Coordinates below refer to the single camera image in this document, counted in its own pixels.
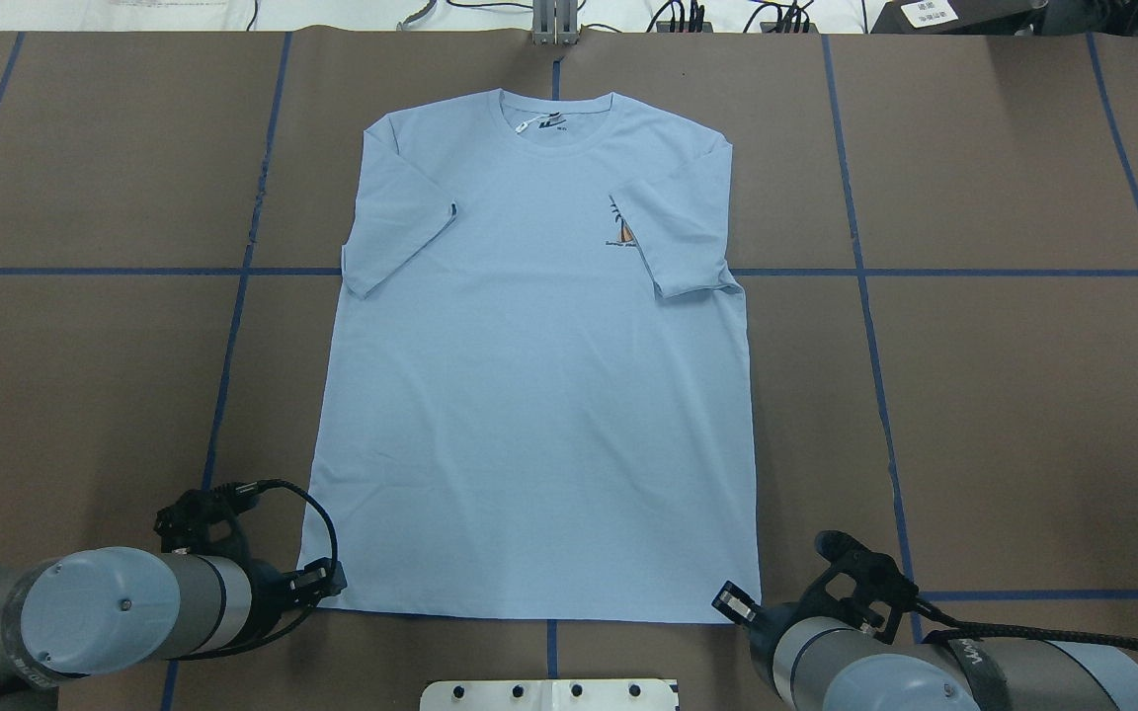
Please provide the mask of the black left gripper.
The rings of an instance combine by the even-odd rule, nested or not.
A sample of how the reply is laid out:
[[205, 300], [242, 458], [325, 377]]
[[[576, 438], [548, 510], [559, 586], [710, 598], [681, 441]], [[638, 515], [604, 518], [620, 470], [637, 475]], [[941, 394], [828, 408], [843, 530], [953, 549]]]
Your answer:
[[[318, 514], [325, 527], [325, 557], [290, 572], [254, 557], [240, 516], [255, 509], [263, 494], [274, 490], [290, 491]], [[185, 491], [175, 503], [158, 510], [154, 532], [164, 553], [221, 559], [244, 574], [249, 604], [239, 633], [272, 633], [286, 612], [297, 610], [299, 615], [284, 627], [289, 633], [322, 601], [340, 595], [348, 586], [333, 518], [296, 483], [224, 483], [215, 489]]]

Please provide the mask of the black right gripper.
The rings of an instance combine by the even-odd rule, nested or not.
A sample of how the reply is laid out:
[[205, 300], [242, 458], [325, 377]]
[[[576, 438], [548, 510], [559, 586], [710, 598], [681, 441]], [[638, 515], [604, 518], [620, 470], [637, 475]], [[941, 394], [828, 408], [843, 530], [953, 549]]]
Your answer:
[[790, 627], [813, 617], [832, 618], [865, 630], [872, 639], [893, 643], [902, 615], [917, 610], [920, 589], [912, 578], [894, 559], [843, 531], [818, 532], [814, 549], [828, 567], [795, 601], [759, 607], [736, 584], [723, 584], [710, 606], [731, 625], [747, 627], [750, 643], [776, 643]]

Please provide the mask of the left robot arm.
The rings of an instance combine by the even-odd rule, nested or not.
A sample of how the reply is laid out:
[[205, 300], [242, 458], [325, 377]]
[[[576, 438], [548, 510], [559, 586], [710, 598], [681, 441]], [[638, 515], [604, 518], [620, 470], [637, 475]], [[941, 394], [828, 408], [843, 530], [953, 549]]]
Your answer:
[[[324, 557], [288, 572], [254, 557], [240, 516], [274, 490], [321, 518]], [[158, 552], [104, 546], [0, 567], [0, 710], [53, 710], [61, 685], [145, 662], [244, 656], [347, 588], [333, 518], [286, 480], [185, 491], [152, 529]]]

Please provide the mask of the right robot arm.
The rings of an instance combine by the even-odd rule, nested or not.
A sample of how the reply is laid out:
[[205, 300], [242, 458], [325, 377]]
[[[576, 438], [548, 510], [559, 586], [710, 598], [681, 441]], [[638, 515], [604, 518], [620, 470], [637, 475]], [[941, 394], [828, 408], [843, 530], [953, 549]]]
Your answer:
[[1138, 640], [958, 621], [853, 536], [814, 546], [827, 567], [795, 602], [726, 582], [712, 603], [789, 710], [1138, 710]]

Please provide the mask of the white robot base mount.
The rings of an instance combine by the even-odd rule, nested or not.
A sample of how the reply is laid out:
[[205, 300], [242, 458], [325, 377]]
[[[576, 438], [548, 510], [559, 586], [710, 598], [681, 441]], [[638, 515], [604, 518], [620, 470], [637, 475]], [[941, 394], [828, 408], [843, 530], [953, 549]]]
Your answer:
[[678, 683], [660, 678], [440, 680], [420, 710], [679, 710]]

